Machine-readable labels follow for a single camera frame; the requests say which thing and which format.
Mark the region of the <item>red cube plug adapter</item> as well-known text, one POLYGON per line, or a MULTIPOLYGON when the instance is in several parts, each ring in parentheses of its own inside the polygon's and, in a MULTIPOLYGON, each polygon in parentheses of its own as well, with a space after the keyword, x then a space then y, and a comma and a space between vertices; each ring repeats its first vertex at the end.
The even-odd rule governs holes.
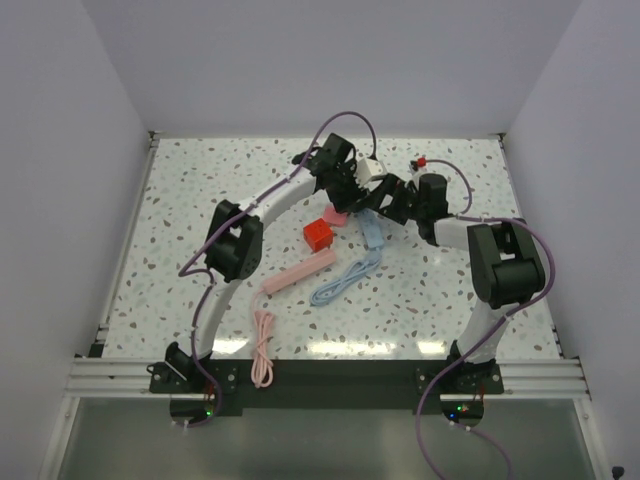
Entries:
POLYGON ((319 218, 303 228, 303 238, 311 251, 318 253, 332 245, 334 234, 329 224, 319 218))

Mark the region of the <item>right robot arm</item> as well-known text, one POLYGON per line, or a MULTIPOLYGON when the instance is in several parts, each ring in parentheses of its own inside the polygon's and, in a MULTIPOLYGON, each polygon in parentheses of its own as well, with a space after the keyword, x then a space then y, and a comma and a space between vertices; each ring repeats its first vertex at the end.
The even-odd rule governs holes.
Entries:
POLYGON ((410 181, 387 174, 353 209, 369 209, 400 225, 413 221, 429 245, 468 253, 476 305, 437 375, 452 390, 466 393, 481 374, 491 372, 508 323, 543 292, 547 277, 525 223, 454 215, 447 190, 448 182, 439 174, 422 173, 410 181))

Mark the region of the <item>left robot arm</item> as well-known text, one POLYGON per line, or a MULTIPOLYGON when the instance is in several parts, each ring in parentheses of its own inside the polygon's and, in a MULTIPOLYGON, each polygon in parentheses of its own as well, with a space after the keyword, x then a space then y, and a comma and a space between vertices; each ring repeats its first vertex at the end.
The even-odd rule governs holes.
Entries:
POLYGON ((204 245, 181 268, 178 276, 208 277, 189 327, 188 349, 179 341, 166 349, 165 364, 173 382, 185 392, 196 392, 218 380, 209 366, 211 349, 227 306, 242 282, 261 263, 265 230, 283 213, 318 191, 327 194, 339 213, 356 212, 370 186, 384 177, 386 167, 377 152, 358 159, 355 146, 330 134, 316 140, 292 160, 290 173, 258 193, 238 202, 224 200, 216 207, 204 245))

